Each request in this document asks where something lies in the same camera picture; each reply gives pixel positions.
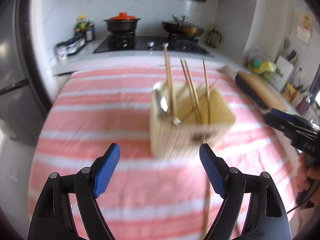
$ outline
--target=wooden stick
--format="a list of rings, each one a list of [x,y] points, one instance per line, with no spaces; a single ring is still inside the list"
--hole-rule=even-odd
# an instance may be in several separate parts
[[[190,85],[190,80],[189,80],[189,77],[188,77],[188,73],[186,71],[186,67],[185,67],[182,59],[180,59],[180,62],[181,62],[181,66],[182,66],[184,77],[186,79],[186,84],[187,84],[187,87],[188,87],[188,90],[189,90],[189,96],[190,96],[192,107],[196,107],[196,101],[195,101],[195,98],[193,97],[192,88],[191,88],[191,85]]]
[[[204,230],[202,234],[202,238],[204,239],[207,232],[208,232],[208,223],[209,223],[209,216],[210,216],[210,198],[211,198],[211,182],[207,177],[206,180],[206,191],[205,191],[205,204],[204,204]]]
[[[207,69],[205,67],[204,58],[202,58],[203,70],[204,70],[204,78],[205,78],[205,87],[207,89],[207,104],[208,104],[208,124],[211,123],[211,108],[210,108],[210,91],[209,91],[209,83],[207,76]]]
[[[172,69],[171,69],[171,60],[170,60],[170,54],[168,54],[168,73],[170,75],[170,108],[171,108],[171,115],[173,117],[177,117],[177,100],[176,100],[176,94],[174,91],[174,84],[173,84],[173,75],[172,75]]]
[[[184,60],[184,64],[185,64],[185,67],[186,67],[186,70],[187,70],[187,73],[188,73],[188,77],[189,77],[189,81],[190,81],[190,85],[191,85],[191,88],[192,88],[192,92],[193,92],[193,96],[195,98],[195,101],[196,101],[196,109],[198,110],[198,114],[199,114],[199,118],[202,122],[202,118],[201,118],[201,112],[200,112],[200,108],[199,108],[199,98],[198,98],[198,95],[197,95],[197,91],[195,89],[195,84],[193,83],[193,80],[192,80],[192,76],[191,76],[191,73],[190,73],[190,70],[189,70],[189,67],[188,67],[188,64],[186,62],[186,60]]]
[[[195,98],[193,96],[193,92],[192,92],[192,87],[191,87],[191,84],[190,84],[189,76],[188,76],[188,73],[186,71],[186,67],[185,67],[185,65],[183,63],[183,60],[180,59],[180,62],[181,62],[181,66],[182,66],[184,77],[186,79],[186,84],[187,84],[187,87],[188,87],[188,90],[189,90],[189,97],[190,97],[190,101],[191,101],[191,104],[192,104],[191,112],[193,113],[194,110],[196,109],[196,100],[195,100]],[[196,113],[195,116],[196,116],[196,122],[200,123],[201,120],[199,119],[199,115]]]
[[[174,87],[173,87],[170,56],[167,53],[167,48],[163,48],[163,50],[164,50],[165,70],[167,74],[167,84],[168,84],[168,91],[169,91],[169,114],[173,117],[176,117],[177,102],[176,102],[176,97],[175,97]]]

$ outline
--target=kitchen counter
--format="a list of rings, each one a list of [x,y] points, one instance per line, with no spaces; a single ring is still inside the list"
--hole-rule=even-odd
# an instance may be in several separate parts
[[[119,64],[164,64],[163,52],[156,50],[123,50],[93,53],[104,40],[105,37],[102,39],[96,39],[95,41],[88,43],[77,55],[69,57],[65,62],[57,63],[51,68],[52,74],[60,75],[78,70],[108,68]],[[211,55],[206,56],[201,54],[169,51],[171,55],[171,64],[180,65],[180,58],[182,57],[188,60],[190,65],[202,67],[202,58],[204,57],[208,68],[221,69],[225,65],[228,65],[236,71],[245,69],[243,66],[237,64],[218,50],[203,43],[199,43],[199,46],[207,50]]]

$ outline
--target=kettle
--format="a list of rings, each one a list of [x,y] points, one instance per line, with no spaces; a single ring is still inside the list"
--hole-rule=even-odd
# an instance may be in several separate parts
[[[215,48],[221,42],[222,34],[216,31],[215,29],[209,31],[206,43]]]

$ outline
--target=gas stove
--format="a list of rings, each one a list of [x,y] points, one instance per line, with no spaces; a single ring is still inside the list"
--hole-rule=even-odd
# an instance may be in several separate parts
[[[169,37],[135,36],[135,33],[111,34],[93,53],[120,50],[163,50],[179,51],[214,57],[198,46],[197,39],[169,35]]]

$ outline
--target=floor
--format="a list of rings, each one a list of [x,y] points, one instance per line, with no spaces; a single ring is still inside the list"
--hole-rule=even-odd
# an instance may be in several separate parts
[[[0,134],[0,206],[17,232],[27,239],[28,182],[35,148]]]

